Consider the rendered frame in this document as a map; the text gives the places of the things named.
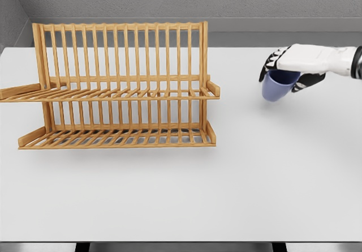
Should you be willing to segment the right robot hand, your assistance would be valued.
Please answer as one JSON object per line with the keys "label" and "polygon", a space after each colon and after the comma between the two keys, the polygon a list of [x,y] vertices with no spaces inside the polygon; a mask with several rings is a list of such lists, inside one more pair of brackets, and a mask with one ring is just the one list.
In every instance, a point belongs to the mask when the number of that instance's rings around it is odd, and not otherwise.
{"label": "right robot hand", "polygon": [[291,90],[299,92],[325,79],[334,52],[332,47],[318,45],[293,44],[279,48],[267,58],[259,81],[262,82],[270,70],[300,72],[301,76]]}

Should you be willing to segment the blue cup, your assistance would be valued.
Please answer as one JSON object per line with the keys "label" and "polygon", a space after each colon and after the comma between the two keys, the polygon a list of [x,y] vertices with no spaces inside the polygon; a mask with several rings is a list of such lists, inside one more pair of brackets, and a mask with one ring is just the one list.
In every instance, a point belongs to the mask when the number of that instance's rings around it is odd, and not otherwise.
{"label": "blue cup", "polygon": [[300,72],[270,70],[262,83],[262,96],[265,100],[275,102],[288,94],[300,77]]}

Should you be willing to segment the wooden two-tier dish rack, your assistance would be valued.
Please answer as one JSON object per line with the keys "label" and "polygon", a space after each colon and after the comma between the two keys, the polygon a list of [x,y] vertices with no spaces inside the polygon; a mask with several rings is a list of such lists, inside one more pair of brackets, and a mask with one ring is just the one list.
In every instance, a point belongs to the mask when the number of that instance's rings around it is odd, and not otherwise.
{"label": "wooden two-tier dish rack", "polygon": [[208,23],[32,26],[38,83],[0,102],[39,102],[44,125],[22,150],[214,147]]}

